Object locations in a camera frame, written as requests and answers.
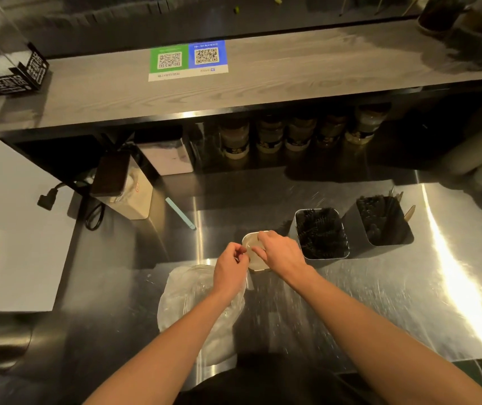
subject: plastic bag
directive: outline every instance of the plastic bag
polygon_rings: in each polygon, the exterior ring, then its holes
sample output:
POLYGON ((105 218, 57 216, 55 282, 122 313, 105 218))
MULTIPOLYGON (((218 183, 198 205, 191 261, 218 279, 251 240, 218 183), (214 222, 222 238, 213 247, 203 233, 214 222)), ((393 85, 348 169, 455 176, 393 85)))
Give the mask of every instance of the plastic bag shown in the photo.
MULTIPOLYGON (((158 329, 163 332, 203 300, 213 288, 214 267, 194 265, 170 272, 158 303, 158 329)), ((246 283, 231 304, 220 314, 202 347, 205 366, 216 365, 235 354, 233 325, 245 307, 246 283)))

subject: gray wooden shelf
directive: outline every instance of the gray wooden shelf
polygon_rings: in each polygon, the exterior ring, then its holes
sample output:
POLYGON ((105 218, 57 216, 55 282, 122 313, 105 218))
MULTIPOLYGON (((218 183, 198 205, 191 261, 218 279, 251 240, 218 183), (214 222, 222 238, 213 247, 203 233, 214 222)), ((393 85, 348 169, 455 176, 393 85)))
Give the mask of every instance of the gray wooden shelf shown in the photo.
POLYGON ((148 82, 148 49, 52 60, 40 93, 4 102, 0 136, 482 79, 414 20, 228 40, 226 47, 229 73, 155 82, 148 82))

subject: light blue stick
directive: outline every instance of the light blue stick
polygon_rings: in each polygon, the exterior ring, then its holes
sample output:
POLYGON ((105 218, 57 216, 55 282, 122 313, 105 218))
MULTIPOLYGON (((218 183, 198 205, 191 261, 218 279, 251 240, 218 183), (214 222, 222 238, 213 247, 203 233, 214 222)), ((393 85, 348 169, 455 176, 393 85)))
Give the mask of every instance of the light blue stick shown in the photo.
POLYGON ((189 226, 192 230, 196 230, 196 226, 194 225, 194 223, 192 223, 190 219, 186 217, 186 215, 181 211, 181 209, 178 208, 175 203, 173 203, 173 200, 167 197, 166 203, 169 204, 172 209, 176 211, 176 213, 179 215, 179 217, 181 217, 181 219, 183 219, 187 226, 189 226))

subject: qr code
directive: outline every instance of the qr code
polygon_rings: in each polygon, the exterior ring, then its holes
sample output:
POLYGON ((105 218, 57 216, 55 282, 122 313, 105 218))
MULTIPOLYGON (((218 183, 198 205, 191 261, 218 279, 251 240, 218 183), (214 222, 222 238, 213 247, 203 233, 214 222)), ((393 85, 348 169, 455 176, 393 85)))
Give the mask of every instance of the qr code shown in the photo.
POLYGON ((194 50, 194 63, 212 64, 218 62, 218 48, 205 48, 203 50, 194 50))
POLYGON ((181 51, 158 54, 157 69, 180 67, 182 65, 182 55, 181 51))

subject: green qr code sign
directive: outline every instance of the green qr code sign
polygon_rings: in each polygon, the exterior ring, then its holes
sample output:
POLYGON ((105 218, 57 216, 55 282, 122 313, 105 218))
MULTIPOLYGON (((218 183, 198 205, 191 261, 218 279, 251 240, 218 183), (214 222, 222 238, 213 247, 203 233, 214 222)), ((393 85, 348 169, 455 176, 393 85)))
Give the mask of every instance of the green qr code sign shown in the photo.
POLYGON ((228 72, 224 41, 151 48, 149 81, 228 72))

